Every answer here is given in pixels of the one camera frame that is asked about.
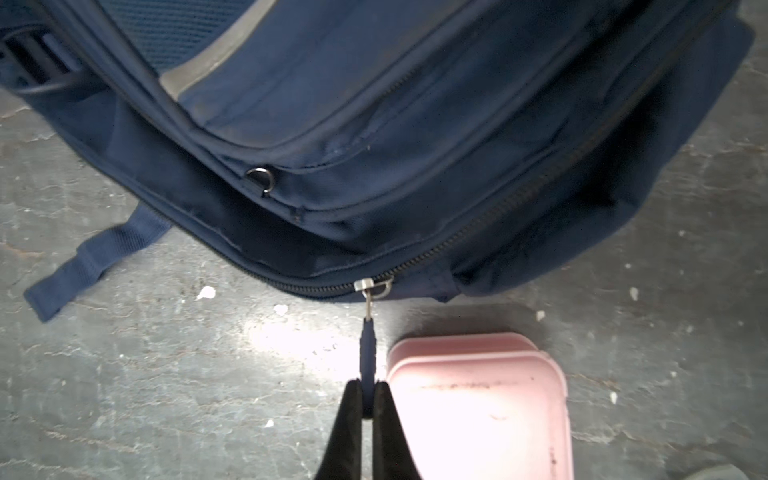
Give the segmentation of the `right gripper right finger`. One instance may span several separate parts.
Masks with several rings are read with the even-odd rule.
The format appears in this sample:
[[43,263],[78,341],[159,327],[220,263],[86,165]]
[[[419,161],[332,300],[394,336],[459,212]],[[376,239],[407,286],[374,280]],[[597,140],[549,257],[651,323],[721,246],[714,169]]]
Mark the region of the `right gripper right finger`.
[[375,385],[372,421],[373,479],[421,480],[386,382]]

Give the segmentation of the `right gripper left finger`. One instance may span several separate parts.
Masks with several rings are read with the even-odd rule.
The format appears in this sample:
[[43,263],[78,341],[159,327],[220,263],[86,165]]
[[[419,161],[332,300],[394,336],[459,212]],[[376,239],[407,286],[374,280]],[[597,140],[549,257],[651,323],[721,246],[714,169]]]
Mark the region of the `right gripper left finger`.
[[315,480],[360,480],[363,393],[359,380],[344,389]]

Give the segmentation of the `navy blue student backpack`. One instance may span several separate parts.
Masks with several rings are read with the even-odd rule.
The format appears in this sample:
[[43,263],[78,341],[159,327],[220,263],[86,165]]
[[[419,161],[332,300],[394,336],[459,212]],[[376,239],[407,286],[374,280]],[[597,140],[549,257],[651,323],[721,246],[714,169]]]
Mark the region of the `navy blue student backpack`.
[[177,226],[284,292],[492,295],[612,235],[746,57],[735,1],[5,1],[1,85],[139,200],[42,321]]

